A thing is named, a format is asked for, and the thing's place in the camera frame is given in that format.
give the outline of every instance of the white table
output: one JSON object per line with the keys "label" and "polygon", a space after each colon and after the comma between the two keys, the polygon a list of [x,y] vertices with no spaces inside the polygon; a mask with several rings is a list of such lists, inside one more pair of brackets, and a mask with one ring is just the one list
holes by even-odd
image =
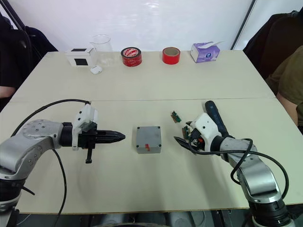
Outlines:
{"label": "white table", "polygon": [[[92,164],[85,164],[86,151],[58,150],[67,176],[67,200],[63,213],[108,213],[168,210],[243,208],[248,203],[242,189],[230,179],[232,167],[218,156],[195,156],[173,136],[202,112],[206,100],[97,101],[98,129],[120,131],[126,139],[97,145]],[[302,203],[299,168],[303,160],[303,137],[275,98],[214,100],[229,133],[252,138],[258,151],[286,168],[290,190],[285,203]],[[0,114],[0,142],[27,115],[45,102],[10,102]],[[34,119],[73,121],[82,107],[66,103],[50,107]],[[170,113],[177,111],[181,123]],[[139,155],[135,151],[137,126],[161,126],[160,154]],[[262,158],[273,170],[283,190],[284,178],[275,164]],[[62,202],[63,183],[58,161],[47,151],[25,184],[36,195],[23,192],[17,208],[24,213],[56,213]]]}
{"label": "white table", "polygon": [[48,53],[11,101],[78,98],[104,100],[175,100],[274,97],[242,51],[222,51],[217,61],[194,63],[189,52],[167,65],[159,52],[143,52],[143,62],[127,67],[120,53],[101,74],[72,67],[64,53]]}

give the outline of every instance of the gray box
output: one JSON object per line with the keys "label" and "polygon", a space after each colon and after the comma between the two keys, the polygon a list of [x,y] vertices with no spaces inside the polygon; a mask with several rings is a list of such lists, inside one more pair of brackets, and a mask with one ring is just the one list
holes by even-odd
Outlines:
{"label": "gray box", "polygon": [[136,147],[139,154],[161,153],[160,126],[137,127]]}

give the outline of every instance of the purple tissue box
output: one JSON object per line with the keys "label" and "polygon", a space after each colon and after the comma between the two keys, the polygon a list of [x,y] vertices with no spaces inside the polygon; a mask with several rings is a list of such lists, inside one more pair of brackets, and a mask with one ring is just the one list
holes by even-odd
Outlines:
{"label": "purple tissue box", "polygon": [[203,46],[209,43],[211,42],[192,45],[190,54],[193,57],[195,63],[217,60],[220,49],[216,45],[210,46],[208,48],[203,48]]}

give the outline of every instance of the tape roll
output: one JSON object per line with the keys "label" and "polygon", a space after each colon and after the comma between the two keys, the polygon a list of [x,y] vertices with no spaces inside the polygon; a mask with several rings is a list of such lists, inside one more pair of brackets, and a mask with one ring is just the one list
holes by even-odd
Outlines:
{"label": "tape roll", "polygon": [[167,47],[162,51],[162,60],[169,65],[177,64],[180,60],[180,53],[176,47]]}
{"label": "tape roll", "polygon": [[126,47],[121,51],[123,64],[129,67],[140,65],[141,51],[136,47]]}

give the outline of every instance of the robotic arm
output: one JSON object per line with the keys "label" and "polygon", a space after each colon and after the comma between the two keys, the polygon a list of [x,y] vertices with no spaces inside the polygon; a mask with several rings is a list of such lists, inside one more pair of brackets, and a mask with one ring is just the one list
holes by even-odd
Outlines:
{"label": "robotic arm", "polygon": [[[231,137],[224,126],[219,112],[212,101],[206,104],[210,114],[203,113],[193,122],[187,122],[193,131],[190,140],[175,137],[176,141],[193,153],[213,151],[245,151],[249,148],[247,140]],[[252,145],[251,151],[257,152]],[[220,154],[221,158],[235,167],[243,153]],[[270,168],[255,154],[248,154],[237,170],[237,177],[248,200],[252,213],[252,221],[256,227],[294,227],[283,202],[280,189]]]}
{"label": "robotic arm", "polygon": [[0,144],[0,213],[16,206],[21,189],[44,152],[61,146],[73,150],[87,148],[86,163],[96,143],[113,143],[125,139],[117,131],[97,130],[98,112],[89,104],[77,114],[74,124],[35,120]]}

